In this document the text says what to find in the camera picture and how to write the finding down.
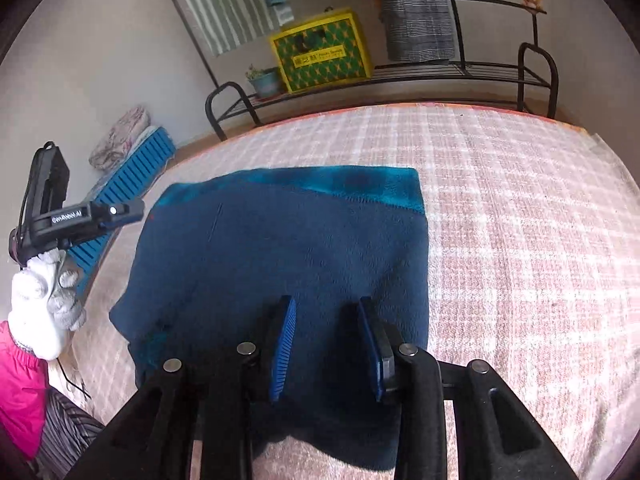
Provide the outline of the white gloved left hand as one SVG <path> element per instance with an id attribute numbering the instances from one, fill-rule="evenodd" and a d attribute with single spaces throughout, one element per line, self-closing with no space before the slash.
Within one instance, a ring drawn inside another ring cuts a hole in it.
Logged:
<path id="1" fill-rule="evenodd" d="M 86 322 L 77 296 L 80 269 L 61 249 L 30 258 L 12 278 L 9 329 L 14 341 L 45 361 L 58 358 Z"/>

